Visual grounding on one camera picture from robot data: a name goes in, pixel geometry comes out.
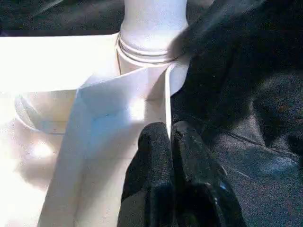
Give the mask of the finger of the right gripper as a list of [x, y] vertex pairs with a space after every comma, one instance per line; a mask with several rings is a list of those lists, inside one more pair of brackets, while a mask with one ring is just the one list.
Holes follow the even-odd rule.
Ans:
[[237, 39], [237, 1], [215, 0], [169, 45], [169, 56], [191, 57], [222, 48]]

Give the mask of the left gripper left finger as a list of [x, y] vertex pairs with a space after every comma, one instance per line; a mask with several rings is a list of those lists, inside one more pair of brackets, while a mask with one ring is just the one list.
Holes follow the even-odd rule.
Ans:
[[154, 122], [141, 131], [138, 150], [127, 168], [117, 225], [171, 227], [174, 205], [171, 144], [166, 125]]

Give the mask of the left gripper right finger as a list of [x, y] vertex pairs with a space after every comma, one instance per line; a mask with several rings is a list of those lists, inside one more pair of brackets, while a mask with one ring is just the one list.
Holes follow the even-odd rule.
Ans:
[[242, 227], [241, 206], [223, 167], [186, 121], [172, 126], [171, 147], [180, 227]]

